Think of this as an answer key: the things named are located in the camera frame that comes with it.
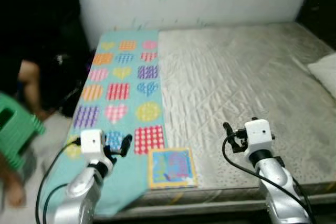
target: floor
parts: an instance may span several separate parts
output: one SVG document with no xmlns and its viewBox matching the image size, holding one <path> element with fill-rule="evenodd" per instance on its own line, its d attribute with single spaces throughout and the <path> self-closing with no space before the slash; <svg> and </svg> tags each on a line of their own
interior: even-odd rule
<svg viewBox="0 0 336 224">
<path fill-rule="evenodd" d="M 27 204 L 19 209 L 10 208 L 4 195 L 2 195 L 3 191 L 0 190 L 0 199 L 3 199 L 2 206 L 0 206 L 0 223 L 35 223 L 36 195 L 43 176 L 42 160 L 56 155 L 67 137 L 70 124 L 71 119 L 65 118 L 60 114 L 54 114 L 45 121 L 46 132 L 41 136 L 35 137 L 30 144 L 34 156 L 38 158 L 37 168 L 25 184 Z"/>
</svg>

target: colorful card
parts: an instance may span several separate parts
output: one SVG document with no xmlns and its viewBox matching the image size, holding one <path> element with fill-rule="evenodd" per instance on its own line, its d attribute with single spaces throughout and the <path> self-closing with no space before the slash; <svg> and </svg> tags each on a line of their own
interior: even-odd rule
<svg viewBox="0 0 336 224">
<path fill-rule="evenodd" d="M 151 149 L 148 157 L 151 189 L 197 186 L 195 165 L 189 148 Z"/>
</svg>

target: white pillow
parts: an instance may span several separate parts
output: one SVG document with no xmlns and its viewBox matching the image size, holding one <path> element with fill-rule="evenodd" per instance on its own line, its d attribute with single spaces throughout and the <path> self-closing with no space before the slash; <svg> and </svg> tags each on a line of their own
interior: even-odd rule
<svg viewBox="0 0 336 224">
<path fill-rule="evenodd" d="M 336 99 L 336 53 L 309 64 L 308 69 Z"/>
</svg>

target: person's leg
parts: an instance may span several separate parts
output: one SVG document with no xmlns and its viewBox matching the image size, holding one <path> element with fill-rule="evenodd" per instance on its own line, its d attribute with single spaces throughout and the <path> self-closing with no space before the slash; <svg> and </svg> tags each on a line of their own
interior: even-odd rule
<svg viewBox="0 0 336 224">
<path fill-rule="evenodd" d="M 23 60 L 19 70 L 18 80 L 24 84 L 25 98 L 30 109 L 40 120 L 44 120 L 49 114 L 42 109 L 40 104 L 39 79 L 39 67 L 33 62 Z"/>
<path fill-rule="evenodd" d="M 6 158 L 0 153 L 0 179 L 4 182 L 6 196 L 11 206 L 25 204 L 26 193 L 20 177 L 8 166 Z"/>
</svg>

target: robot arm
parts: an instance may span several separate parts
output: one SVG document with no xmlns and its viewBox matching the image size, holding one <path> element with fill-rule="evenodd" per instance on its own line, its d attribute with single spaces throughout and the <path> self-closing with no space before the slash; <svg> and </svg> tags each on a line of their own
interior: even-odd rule
<svg viewBox="0 0 336 224">
<path fill-rule="evenodd" d="M 65 199 L 56 210 L 54 224 L 93 223 L 103 180 L 112 173 L 117 162 L 111 155 L 125 157 L 132 141 L 132 136 L 127 135 L 119 150 L 111 150 L 106 146 L 102 130 L 85 130 L 80 137 L 81 151 L 89 164 L 67 186 Z"/>
<path fill-rule="evenodd" d="M 228 123 L 224 123 L 223 127 L 228 136 L 233 135 L 234 132 Z M 292 175 L 272 155 L 271 144 L 274 137 L 268 121 L 255 119 L 247 122 L 244 129 L 235 132 L 235 136 L 242 139 L 242 145 L 239 146 L 235 142 L 235 137 L 231 137 L 228 142 L 234 153 L 244 152 L 245 160 L 252 163 L 256 173 L 281 186 L 300 200 L 294 190 Z M 267 211 L 274 224 L 311 223 L 307 212 L 293 198 L 264 180 L 260 181 L 260 188 L 266 197 Z"/>
</svg>

